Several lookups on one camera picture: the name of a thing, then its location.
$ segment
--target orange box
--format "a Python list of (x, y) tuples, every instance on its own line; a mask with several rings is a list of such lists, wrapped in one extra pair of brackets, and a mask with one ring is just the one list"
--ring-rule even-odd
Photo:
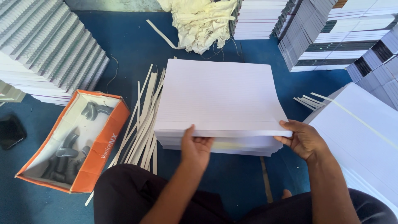
[[(88, 102), (114, 107), (114, 110), (109, 116), (99, 113), (94, 121), (89, 121), (81, 115)], [(77, 90), (58, 117), (47, 139), (15, 177), (67, 193), (92, 192), (108, 160), (113, 143), (129, 115), (130, 110), (121, 96)], [(73, 145), (74, 149), (79, 151), (85, 145), (91, 147), (73, 184), (41, 178), (48, 167), (48, 159), (62, 146), (66, 136), (71, 132), (79, 135)], [(79, 157), (83, 157), (82, 152), (79, 152), (76, 159)]]

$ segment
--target person's left hand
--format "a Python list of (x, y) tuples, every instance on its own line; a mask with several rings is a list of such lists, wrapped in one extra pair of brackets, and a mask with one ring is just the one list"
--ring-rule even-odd
[(195, 125), (185, 130), (181, 140), (181, 163), (202, 173), (206, 170), (210, 160), (210, 149), (214, 138), (210, 137), (192, 137)]

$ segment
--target black phone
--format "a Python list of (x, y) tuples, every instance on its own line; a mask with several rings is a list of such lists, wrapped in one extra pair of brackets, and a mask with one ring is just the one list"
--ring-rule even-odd
[(0, 147), (3, 150), (11, 149), (25, 138), (25, 129), (16, 116), (7, 115), (0, 118)]

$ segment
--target hand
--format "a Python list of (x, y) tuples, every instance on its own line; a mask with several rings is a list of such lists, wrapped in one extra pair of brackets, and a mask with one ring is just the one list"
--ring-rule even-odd
[(210, 160), (210, 149), (214, 138), (192, 137), (195, 125), (185, 130), (181, 140), (181, 163), (204, 172)]
[(274, 138), (289, 146), (305, 161), (318, 152), (329, 152), (328, 145), (314, 127), (296, 120), (289, 120), (289, 122), (281, 120), (279, 124), (283, 128), (293, 131), (293, 135), (290, 138), (282, 136), (274, 136)]

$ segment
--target blue mat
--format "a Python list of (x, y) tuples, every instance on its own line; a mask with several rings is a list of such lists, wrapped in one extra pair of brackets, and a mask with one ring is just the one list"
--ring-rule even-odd
[[(281, 105), (290, 119), (304, 120), (311, 110), (295, 102), (293, 97), (316, 92), (328, 95), (351, 81), (345, 70), (290, 73), (277, 48), (277, 39), (229, 41), (222, 52), (211, 48), (203, 57), (184, 50), (172, 49), (145, 20), (150, 19), (170, 40), (178, 42), (177, 30), (171, 26), (170, 13), (163, 12), (76, 12), (99, 45), (119, 62), (116, 78), (109, 83), (110, 94), (121, 95), (132, 107), (137, 101), (137, 81), (145, 80), (151, 63), (159, 71), (167, 60), (179, 59), (270, 64)], [(111, 59), (95, 90), (106, 92), (107, 83), (115, 76), (117, 64)], [(9, 151), (0, 151), (0, 223), (93, 223), (92, 202), (84, 206), (89, 194), (69, 195), (41, 187), (14, 175), (37, 151), (47, 137), (63, 106), (40, 101), (27, 95), (22, 103), (7, 103), (0, 117), (15, 114), (27, 130), (27, 139)], [(121, 143), (119, 138), (116, 147)], [(158, 174), (169, 179), (180, 160), (179, 151), (158, 147)], [(293, 194), (309, 191), (306, 164), (284, 147), (265, 158), (274, 200), (283, 189)], [(267, 203), (257, 156), (213, 153), (200, 190), (219, 193), (225, 209), (235, 220), (252, 208)]]

